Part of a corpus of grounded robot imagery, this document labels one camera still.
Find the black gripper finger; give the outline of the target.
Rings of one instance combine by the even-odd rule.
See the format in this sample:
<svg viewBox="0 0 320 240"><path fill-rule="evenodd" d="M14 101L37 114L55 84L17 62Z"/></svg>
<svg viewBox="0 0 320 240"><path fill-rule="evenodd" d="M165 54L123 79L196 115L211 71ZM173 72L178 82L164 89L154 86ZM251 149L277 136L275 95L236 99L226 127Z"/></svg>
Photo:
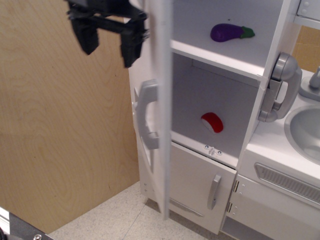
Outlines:
<svg viewBox="0 0 320 240"><path fill-rule="evenodd" d="M71 25L81 49L90 55L99 46L97 28L88 19L80 18L72 19Z"/></svg>
<svg viewBox="0 0 320 240"><path fill-rule="evenodd" d="M125 29L120 34L121 39L121 55L123 57L124 67L130 68L132 64L141 56L142 45L148 38L148 30L134 32Z"/></svg>

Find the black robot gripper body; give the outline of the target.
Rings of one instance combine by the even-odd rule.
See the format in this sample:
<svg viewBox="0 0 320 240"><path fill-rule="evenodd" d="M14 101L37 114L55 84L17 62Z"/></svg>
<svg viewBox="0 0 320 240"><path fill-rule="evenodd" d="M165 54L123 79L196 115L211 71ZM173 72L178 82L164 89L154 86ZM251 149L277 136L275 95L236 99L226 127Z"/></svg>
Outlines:
<svg viewBox="0 0 320 240"><path fill-rule="evenodd" d="M69 0L68 6L69 19L78 38L94 36L97 28L119 34L129 30L139 38L148 35L145 29L147 14L128 0ZM112 22L107 19L111 16L128 18L129 22Z"/></svg>

